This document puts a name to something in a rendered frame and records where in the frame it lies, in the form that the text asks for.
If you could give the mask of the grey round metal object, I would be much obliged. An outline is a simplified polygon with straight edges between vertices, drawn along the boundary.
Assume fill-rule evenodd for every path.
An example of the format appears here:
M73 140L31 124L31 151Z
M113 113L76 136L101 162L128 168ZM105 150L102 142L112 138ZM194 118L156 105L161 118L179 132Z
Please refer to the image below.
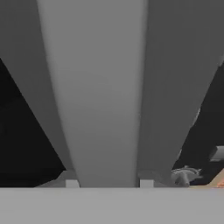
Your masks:
M189 187L190 183L195 179L201 179L200 169L185 166L171 172L173 184L179 187Z

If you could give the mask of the pale grey block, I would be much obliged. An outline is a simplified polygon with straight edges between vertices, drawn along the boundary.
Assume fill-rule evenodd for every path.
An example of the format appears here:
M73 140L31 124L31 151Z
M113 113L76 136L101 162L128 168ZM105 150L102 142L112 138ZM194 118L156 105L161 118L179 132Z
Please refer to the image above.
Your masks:
M216 146L210 158L211 161L224 160L224 146Z

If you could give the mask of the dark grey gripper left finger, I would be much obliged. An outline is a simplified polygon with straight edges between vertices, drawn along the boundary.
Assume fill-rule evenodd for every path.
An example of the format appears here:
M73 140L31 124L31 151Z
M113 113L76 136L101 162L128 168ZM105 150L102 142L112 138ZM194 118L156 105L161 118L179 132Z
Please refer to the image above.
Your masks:
M40 188L79 188L74 171L63 171L56 179L39 186Z

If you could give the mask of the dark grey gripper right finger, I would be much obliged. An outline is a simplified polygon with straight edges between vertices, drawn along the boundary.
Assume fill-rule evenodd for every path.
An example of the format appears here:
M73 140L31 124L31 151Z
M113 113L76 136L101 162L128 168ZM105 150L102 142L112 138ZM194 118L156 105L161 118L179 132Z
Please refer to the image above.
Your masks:
M141 170L138 173L141 188L175 187L171 179L157 171Z

